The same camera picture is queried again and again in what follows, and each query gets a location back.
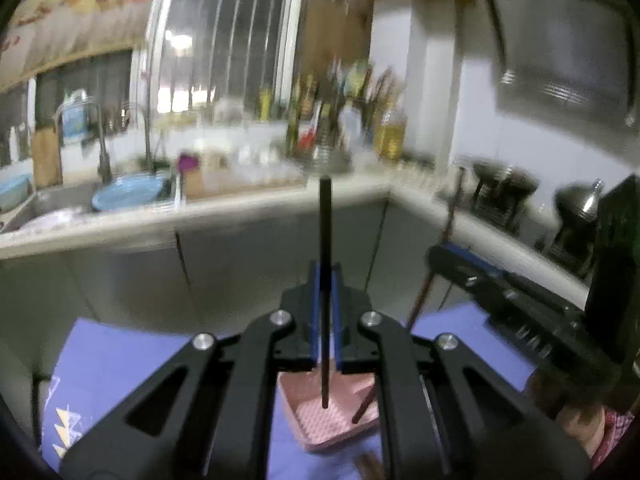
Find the black chopstick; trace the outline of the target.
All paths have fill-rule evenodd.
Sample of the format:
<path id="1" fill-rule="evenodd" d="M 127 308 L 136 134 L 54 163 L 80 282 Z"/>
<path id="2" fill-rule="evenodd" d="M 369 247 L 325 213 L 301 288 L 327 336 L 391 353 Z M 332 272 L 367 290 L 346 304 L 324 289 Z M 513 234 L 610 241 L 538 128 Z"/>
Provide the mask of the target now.
<path id="1" fill-rule="evenodd" d="M 320 178 L 319 184 L 321 405 L 326 410 L 329 407 L 330 395 L 332 180 L 329 176 L 323 176 Z"/>

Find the black wok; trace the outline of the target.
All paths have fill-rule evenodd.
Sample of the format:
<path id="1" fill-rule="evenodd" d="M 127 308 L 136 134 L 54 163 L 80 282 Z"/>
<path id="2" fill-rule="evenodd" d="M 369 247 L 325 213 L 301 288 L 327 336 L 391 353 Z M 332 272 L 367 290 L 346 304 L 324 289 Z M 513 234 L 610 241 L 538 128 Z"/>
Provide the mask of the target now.
<path id="1" fill-rule="evenodd" d="M 489 159 L 472 163 L 477 185 L 471 211 L 498 229 L 518 234 L 526 200 L 539 186 L 539 180 L 517 166 Z"/>

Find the black lidded pot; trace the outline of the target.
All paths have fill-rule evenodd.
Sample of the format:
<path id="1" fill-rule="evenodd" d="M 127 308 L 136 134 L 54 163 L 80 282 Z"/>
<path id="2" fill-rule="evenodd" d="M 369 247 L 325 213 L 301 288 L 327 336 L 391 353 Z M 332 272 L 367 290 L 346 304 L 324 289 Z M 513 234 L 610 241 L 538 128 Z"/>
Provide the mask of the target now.
<path id="1" fill-rule="evenodd" d="M 562 186 L 554 194 L 560 227 L 542 253 L 582 281 L 594 266 L 598 208 L 604 188 L 604 182 L 596 179 Z"/>

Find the steel kitchen faucet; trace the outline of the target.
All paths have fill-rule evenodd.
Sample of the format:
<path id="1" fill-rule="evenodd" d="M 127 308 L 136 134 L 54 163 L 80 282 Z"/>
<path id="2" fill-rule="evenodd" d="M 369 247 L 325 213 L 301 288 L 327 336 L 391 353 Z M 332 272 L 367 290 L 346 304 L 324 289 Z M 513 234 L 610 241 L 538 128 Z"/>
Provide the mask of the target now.
<path id="1" fill-rule="evenodd" d="M 62 119 L 64 112 L 68 110 L 74 110 L 75 108 L 93 107 L 96 110 L 96 128 L 98 128 L 98 142 L 99 142 L 99 166 L 98 175 L 101 182 L 107 185 L 112 182 L 113 174 L 111 168 L 110 154 L 106 146 L 106 137 L 103 129 L 103 114 L 102 106 L 95 98 L 85 98 L 75 102 L 63 103 L 57 109 L 53 115 L 54 124 L 58 126 L 58 123 Z"/>

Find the white plastic jug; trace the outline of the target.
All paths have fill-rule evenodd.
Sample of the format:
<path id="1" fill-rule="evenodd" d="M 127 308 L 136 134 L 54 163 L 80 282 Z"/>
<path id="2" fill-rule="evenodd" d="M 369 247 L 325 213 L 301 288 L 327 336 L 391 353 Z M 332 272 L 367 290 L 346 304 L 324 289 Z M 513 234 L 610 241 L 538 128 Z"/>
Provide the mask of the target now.
<path id="1" fill-rule="evenodd" d="M 338 115 L 341 130 L 341 142 L 345 151 L 356 148 L 362 138 L 361 112 L 353 99 L 348 99 Z"/>

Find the steel range hood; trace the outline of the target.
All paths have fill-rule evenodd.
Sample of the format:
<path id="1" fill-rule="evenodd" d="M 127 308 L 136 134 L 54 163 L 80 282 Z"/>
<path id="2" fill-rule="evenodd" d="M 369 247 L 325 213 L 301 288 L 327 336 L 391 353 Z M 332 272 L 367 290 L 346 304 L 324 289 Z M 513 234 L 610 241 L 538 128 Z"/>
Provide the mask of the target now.
<path id="1" fill-rule="evenodd" d="M 503 87 L 638 129 L 639 21 L 626 0 L 483 1 Z"/>

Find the blue plastic basin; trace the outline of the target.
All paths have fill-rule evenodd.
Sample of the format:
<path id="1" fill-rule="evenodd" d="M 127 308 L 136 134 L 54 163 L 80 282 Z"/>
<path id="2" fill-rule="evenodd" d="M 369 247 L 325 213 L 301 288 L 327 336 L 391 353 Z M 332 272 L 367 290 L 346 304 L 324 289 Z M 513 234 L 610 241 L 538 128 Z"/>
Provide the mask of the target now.
<path id="1" fill-rule="evenodd" d="M 96 192 L 91 205 L 101 212 L 144 206 L 155 202 L 164 186 L 163 178 L 149 174 L 121 177 Z"/>

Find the pink perforated utensil basket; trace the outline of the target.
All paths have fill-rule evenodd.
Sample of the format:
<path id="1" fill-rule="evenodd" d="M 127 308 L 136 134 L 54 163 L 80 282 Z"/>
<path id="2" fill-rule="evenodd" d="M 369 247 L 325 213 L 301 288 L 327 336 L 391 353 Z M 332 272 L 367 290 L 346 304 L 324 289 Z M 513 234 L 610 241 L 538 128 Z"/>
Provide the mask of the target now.
<path id="1" fill-rule="evenodd" d="M 295 439 L 311 453 L 333 448 L 378 426 L 378 404 L 373 401 L 359 422 L 352 418 L 374 386 L 373 374 L 343 375 L 332 368 L 329 403 L 322 406 L 321 373 L 281 373 L 278 388 L 283 411 Z"/>

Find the cooking oil bottle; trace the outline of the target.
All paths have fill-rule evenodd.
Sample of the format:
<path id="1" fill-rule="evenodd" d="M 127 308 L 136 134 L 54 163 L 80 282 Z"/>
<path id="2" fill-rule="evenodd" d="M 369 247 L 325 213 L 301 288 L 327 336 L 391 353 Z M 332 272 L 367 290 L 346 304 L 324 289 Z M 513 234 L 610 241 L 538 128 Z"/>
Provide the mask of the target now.
<path id="1" fill-rule="evenodd" d="M 406 133 L 407 117 L 396 103 L 385 105 L 374 136 L 374 150 L 379 158 L 398 160 L 402 153 Z"/>

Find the wooden cutting board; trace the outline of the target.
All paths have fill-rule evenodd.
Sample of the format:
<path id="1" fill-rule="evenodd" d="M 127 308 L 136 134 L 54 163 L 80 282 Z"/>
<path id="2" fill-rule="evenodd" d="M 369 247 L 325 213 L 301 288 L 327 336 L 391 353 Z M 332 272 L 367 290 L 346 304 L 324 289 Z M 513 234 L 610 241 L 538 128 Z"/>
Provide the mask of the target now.
<path id="1" fill-rule="evenodd" d="M 61 144 L 53 127 L 39 129 L 32 135 L 32 175 L 37 190 L 63 183 Z"/>

